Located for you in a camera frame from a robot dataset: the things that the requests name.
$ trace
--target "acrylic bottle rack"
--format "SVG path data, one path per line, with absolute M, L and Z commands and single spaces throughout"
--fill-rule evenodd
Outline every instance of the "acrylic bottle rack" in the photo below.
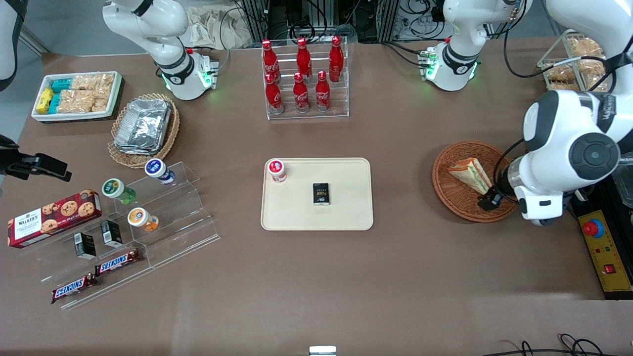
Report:
M 272 41 L 273 51 L 277 55 L 279 61 L 279 71 L 281 72 L 281 83 L 279 90 L 281 91 L 281 99 L 284 103 L 284 112 L 281 114 L 271 114 L 266 100 L 266 82 L 262 75 L 261 81 L 264 83 L 264 103 L 266 107 L 266 116 L 269 120 L 279 120 L 288 118 L 327 118 L 327 117 L 348 117 L 349 116 L 349 46 L 348 38 L 341 37 L 341 49 L 343 51 L 343 70 L 341 79 L 338 82 L 331 82 L 328 74 L 328 83 L 330 84 L 330 100 L 331 107 L 327 112 L 320 112 L 317 109 L 317 73 L 325 70 L 329 73 L 330 68 L 330 49 L 332 48 L 332 37 L 322 37 L 315 39 L 314 43 L 308 44 L 308 51 L 312 57 L 312 82 L 306 83 L 308 87 L 308 98 L 310 101 L 310 110 L 306 113 L 300 113 L 294 106 L 294 74 L 297 70 L 297 45 L 292 40 L 275 40 Z M 262 74 L 266 73 L 264 64 L 261 64 Z
M 100 218 L 23 249 L 24 255 L 37 257 L 41 280 L 46 285 L 42 293 L 50 298 L 53 289 L 76 281 L 88 272 L 94 273 L 95 265 L 139 249 L 142 260 L 108 271 L 97 278 L 96 285 L 55 303 L 62 309 L 75 308 L 220 239 L 211 215 L 204 209 L 192 184 L 198 177 L 182 162 L 170 169 L 175 174 L 170 185 L 162 185 L 150 177 L 130 183 L 127 186 L 136 191 L 136 201 L 128 205 L 113 203 L 100 194 L 103 206 Z M 130 226 L 127 213 L 135 207 L 143 207 L 157 216 L 159 227 L 147 232 Z M 114 248 L 103 243 L 100 224 L 105 220 L 119 225 L 123 246 Z M 93 237 L 96 258 L 88 260 L 76 256 L 73 240 L 76 232 Z

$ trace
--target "red switch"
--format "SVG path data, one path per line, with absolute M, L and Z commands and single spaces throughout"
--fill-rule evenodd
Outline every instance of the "red switch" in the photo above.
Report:
M 605 234 L 605 228 L 599 220 L 591 219 L 582 225 L 582 232 L 598 239 Z
M 606 274 L 615 273 L 615 266 L 614 265 L 605 265 L 605 273 Z

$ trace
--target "white tray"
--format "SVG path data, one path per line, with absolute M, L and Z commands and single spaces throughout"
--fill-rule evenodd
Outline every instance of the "white tray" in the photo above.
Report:
M 65 113 L 65 114 L 40 114 L 35 110 L 37 102 L 44 92 L 44 88 L 51 85 L 51 82 L 56 79 L 65 79 L 74 77 L 76 75 L 95 75 L 97 73 L 113 74 L 115 76 L 112 83 L 112 90 L 110 91 L 110 97 L 108 98 L 108 105 L 106 111 L 96 111 L 94 113 Z M 116 99 L 118 97 L 119 89 L 121 88 L 121 75 L 118 72 L 88 72 L 88 73 L 66 73 L 66 74 L 51 74 L 44 77 L 42 85 L 35 97 L 35 103 L 31 110 L 31 116 L 40 122 L 64 122 L 64 121 L 80 121 L 80 120 L 94 120 L 96 118 L 108 117 L 112 115 L 115 109 Z
M 261 226 L 266 230 L 367 230 L 373 225 L 372 173 L 364 158 L 281 158 L 288 178 L 264 166 Z M 313 204 L 312 184 L 329 183 L 330 205 Z

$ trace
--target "small bottle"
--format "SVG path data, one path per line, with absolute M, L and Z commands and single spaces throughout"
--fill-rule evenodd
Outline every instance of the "small bottle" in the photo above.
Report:
M 303 82 L 301 73 L 294 74 L 294 104 L 297 107 L 297 111 L 300 113 L 307 113 L 310 110 L 310 102 L 308 101 L 308 87 Z
M 297 52 L 297 68 L 303 76 L 303 82 L 312 83 L 312 57 L 308 52 L 308 42 L 304 37 L 297 40 L 299 51 Z
M 341 49 L 341 37 L 332 37 L 332 49 L 330 49 L 330 80 L 338 82 L 343 71 L 343 50 Z
M 272 74 L 264 76 L 266 80 L 266 100 L 271 114 L 279 115 L 284 112 L 284 103 L 281 101 L 281 92 L 275 84 L 275 77 Z
M 318 73 L 316 83 L 316 108 L 318 111 L 326 112 L 330 110 L 330 84 L 327 83 L 327 74 L 322 70 Z
M 130 187 L 126 187 L 120 179 L 110 178 L 103 186 L 101 192 L 108 198 L 116 199 L 123 204 L 133 203 L 136 199 L 136 191 Z
M 142 227 L 147 232 L 158 228 L 158 218 L 143 208 L 134 208 L 127 214 L 127 222 L 132 226 Z
M 266 74 L 272 74 L 275 84 L 281 83 L 281 72 L 279 71 L 279 61 L 277 55 L 273 52 L 273 47 L 268 39 L 261 42 L 261 47 L 264 49 L 264 56 L 262 58 L 264 62 L 264 68 Z
M 152 158 L 145 163 L 145 174 L 152 178 L 158 179 L 160 184 L 171 184 L 176 175 L 167 168 L 167 165 L 160 158 Z
M 281 183 L 288 178 L 288 175 L 285 172 L 284 163 L 281 160 L 272 160 L 268 164 L 268 173 L 272 177 L 273 181 L 277 183 Z

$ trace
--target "white cloth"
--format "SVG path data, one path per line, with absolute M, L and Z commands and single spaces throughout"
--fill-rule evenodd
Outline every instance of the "white cloth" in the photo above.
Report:
M 253 38 L 244 21 L 243 10 L 231 11 L 220 24 L 224 14 L 235 7 L 234 3 L 230 3 L 191 6 L 187 9 L 193 45 L 235 49 L 252 44 Z M 220 41 L 220 25 L 222 25 L 222 41 Z

